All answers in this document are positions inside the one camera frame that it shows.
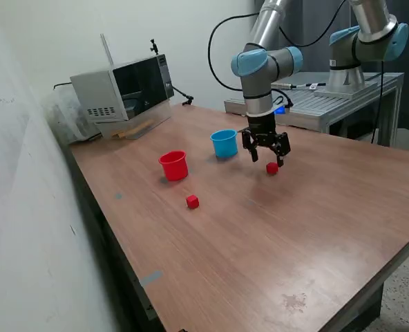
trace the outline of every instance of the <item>small red block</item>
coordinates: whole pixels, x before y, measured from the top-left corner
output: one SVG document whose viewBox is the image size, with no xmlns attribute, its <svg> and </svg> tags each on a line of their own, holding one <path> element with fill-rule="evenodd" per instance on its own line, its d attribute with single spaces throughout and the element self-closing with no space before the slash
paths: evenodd
<svg viewBox="0 0 409 332">
<path fill-rule="evenodd" d="M 199 206 L 198 198 L 196 195 L 191 195 L 186 198 L 186 203 L 188 205 L 188 208 L 190 209 L 196 209 Z"/>
<path fill-rule="evenodd" d="M 266 165 L 266 172 L 271 175 L 275 175 L 278 173 L 278 164 L 277 163 L 269 163 Z"/>
</svg>

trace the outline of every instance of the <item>metal platform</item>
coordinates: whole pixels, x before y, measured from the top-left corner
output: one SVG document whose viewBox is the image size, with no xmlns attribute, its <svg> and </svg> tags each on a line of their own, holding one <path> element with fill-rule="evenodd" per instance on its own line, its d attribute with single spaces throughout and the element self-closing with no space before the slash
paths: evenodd
<svg viewBox="0 0 409 332">
<path fill-rule="evenodd" d="M 277 115 L 276 121 L 282 125 L 295 126 L 322 133 L 329 133 L 330 126 L 352 115 L 379 99 L 381 76 L 379 73 L 365 73 L 368 82 L 374 82 L 373 89 L 354 99 L 319 97 L 315 90 L 287 90 L 294 106 L 288 114 Z M 297 73 L 278 82 L 290 84 L 324 83 L 329 80 L 329 73 Z M 380 116 L 380 134 L 378 143 L 393 146 L 396 140 L 399 105 L 403 88 L 403 73 L 385 73 L 383 100 Z M 225 101 L 227 113 L 246 114 L 244 100 Z"/>
</svg>

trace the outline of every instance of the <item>blue cup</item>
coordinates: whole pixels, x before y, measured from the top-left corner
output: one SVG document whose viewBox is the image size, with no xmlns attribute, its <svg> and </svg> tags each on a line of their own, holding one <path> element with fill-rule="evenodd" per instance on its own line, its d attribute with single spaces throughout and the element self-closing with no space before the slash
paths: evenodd
<svg viewBox="0 0 409 332">
<path fill-rule="evenodd" d="M 213 148 L 219 158 L 235 156 L 237 148 L 237 131 L 233 129 L 220 130 L 211 135 Z"/>
</svg>

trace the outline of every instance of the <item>white wall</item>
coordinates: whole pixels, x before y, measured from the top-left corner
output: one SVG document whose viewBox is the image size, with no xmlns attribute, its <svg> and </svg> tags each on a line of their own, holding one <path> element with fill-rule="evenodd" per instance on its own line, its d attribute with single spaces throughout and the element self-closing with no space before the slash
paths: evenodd
<svg viewBox="0 0 409 332">
<path fill-rule="evenodd" d="M 151 54 L 155 38 L 167 55 L 173 83 L 196 104 L 224 109 L 240 97 L 213 79 L 207 65 L 212 28 L 226 17 L 254 11 L 254 0 L 0 0 L 0 22 L 39 99 L 71 75 L 108 64 L 99 34 L 115 62 Z M 251 19 L 222 26 L 213 43 L 213 65 L 223 82 L 240 86 L 230 71 L 233 55 L 249 37 Z M 174 97 L 174 102 L 183 101 Z"/>
<path fill-rule="evenodd" d="M 0 33 L 0 332 L 117 330 L 65 160 Z"/>
</svg>

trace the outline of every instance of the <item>red cup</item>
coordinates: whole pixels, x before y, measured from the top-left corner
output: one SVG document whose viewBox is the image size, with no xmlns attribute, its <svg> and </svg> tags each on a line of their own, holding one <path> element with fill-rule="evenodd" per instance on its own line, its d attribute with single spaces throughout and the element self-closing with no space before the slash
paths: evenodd
<svg viewBox="0 0 409 332">
<path fill-rule="evenodd" d="M 162 164 L 164 175 L 168 181 L 178 181 L 188 176 L 186 152 L 184 151 L 171 151 L 161 156 L 158 162 Z"/>
</svg>

